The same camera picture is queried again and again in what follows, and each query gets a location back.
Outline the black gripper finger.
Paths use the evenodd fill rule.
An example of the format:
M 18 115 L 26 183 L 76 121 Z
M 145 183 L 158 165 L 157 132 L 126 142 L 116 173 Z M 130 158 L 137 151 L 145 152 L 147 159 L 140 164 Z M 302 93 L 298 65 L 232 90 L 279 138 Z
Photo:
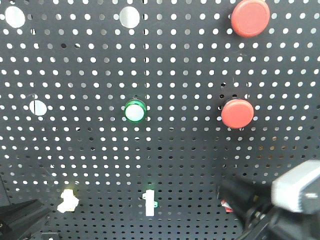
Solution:
M 30 240 L 38 232 L 51 210 L 38 199 L 0 208 L 0 238 Z

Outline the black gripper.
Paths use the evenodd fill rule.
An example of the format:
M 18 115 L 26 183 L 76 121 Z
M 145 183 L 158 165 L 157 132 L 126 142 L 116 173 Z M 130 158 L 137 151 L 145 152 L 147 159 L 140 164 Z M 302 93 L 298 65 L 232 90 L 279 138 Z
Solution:
M 318 240 L 320 238 L 319 180 L 302 190 L 301 212 L 272 203 L 271 185 L 226 178 L 217 196 L 226 201 L 243 224 L 240 240 Z

